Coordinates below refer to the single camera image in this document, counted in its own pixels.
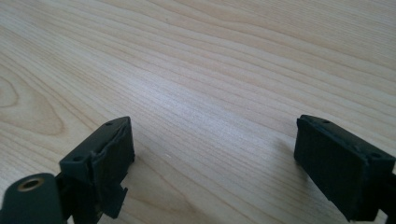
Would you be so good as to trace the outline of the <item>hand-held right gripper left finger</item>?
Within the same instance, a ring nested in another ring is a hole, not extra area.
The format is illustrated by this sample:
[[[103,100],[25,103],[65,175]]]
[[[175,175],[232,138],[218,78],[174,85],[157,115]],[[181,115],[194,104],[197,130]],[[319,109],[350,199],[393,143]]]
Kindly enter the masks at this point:
[[[96,224],[102,215],[116,218],[127,193],[121,182],[133,162],[131,119],[100,126],[60,161],[65,214],[75,224]]]

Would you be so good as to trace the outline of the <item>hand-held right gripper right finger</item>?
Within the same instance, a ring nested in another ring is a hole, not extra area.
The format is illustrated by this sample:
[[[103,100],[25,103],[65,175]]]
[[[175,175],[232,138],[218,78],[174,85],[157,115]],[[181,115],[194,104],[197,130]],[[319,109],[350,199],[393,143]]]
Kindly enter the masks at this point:
[[[326,120],[297,119],[294,159],[348,221],[396,222],[396,158]]]

